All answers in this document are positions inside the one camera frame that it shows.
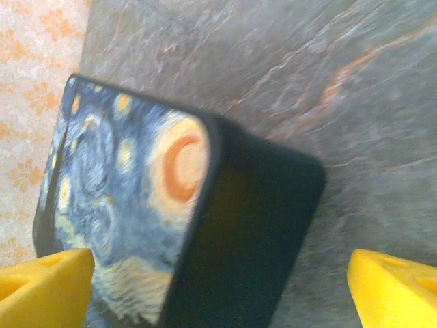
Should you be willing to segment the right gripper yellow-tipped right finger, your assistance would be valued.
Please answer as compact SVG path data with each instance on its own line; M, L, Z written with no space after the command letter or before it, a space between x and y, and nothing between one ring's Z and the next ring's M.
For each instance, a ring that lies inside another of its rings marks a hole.
M436 267L357 249L347 281L363 327L436 326Z

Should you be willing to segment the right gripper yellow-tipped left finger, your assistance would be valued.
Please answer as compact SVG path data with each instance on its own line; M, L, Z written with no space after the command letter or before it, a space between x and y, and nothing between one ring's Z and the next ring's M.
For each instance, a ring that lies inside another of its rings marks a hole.
M2 327L81 327L94 259L71 249L1 269Z

